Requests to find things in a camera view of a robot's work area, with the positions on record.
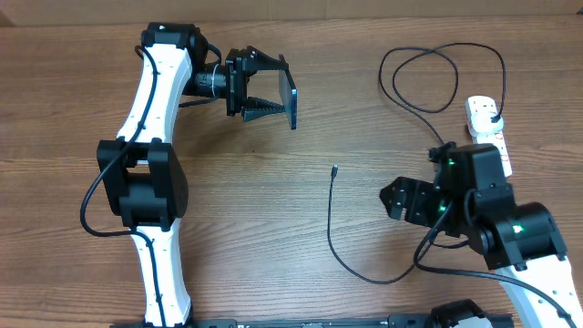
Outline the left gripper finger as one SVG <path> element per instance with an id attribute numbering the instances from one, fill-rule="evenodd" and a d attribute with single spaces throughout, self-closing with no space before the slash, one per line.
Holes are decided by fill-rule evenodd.
<path id="1" fill-rule="evenodd" d="M 276 59 L 266 55 L 253 46 L 247 46 L 245 70 L 262 71 L 262 70 L 287 70 L 288 63 L 284 59 Z"/>
<path id="2" fill-rule="evenodd" d="M 285 112 L 284 105 L 258 97 L 248 97 L 241 106 L 241 114 L 244 122 Z"/>

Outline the Samsung Galaxy smartphone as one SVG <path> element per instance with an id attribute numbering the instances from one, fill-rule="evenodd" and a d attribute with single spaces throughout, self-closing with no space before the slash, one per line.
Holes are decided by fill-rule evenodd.
<path id="1" fill-rule="evenodd" d="M 297 128 L 298 90 L 289 69 L 279 71 L 279 93 L 290 128 Z"/>

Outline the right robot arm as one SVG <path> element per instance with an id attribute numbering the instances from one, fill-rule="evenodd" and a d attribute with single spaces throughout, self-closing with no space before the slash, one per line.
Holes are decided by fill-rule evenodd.
<path id="1" fill-rule="evenodd" d="M 567 246 L 550 211 L 539 202 L 518 205 L 499 149 L 492 144 L 429 151 L 435 179 L 399 177 L 380 192 L 390 218 L 428 228 L 426 246 L 440 232 L 466 236 L 486 272 L 423 265 L 425 272 L 476 277 L 500 283 L 526 327 L 579 327 L 582 308 Z"/>

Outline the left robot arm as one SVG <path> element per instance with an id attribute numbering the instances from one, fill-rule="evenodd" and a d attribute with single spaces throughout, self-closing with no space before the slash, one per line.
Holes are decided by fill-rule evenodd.
<path id="1" fill-rule="evenodd" d="M 298 91 L 284 56 L 253 46 L 223 56 L 193 24 L 152 22 L 136 47 L 143 61 L 132 108 L 113 140 L 97 146 L 100 173 L 119 235 L 135 243 L 147 296 L 141 327 L 192 327 L 193 303 L 183 278 L 179 228 L 189 186 L 172 145 L 182 108 L 226 102 L 246 122 L 283 113 L 297 126 Z"/>

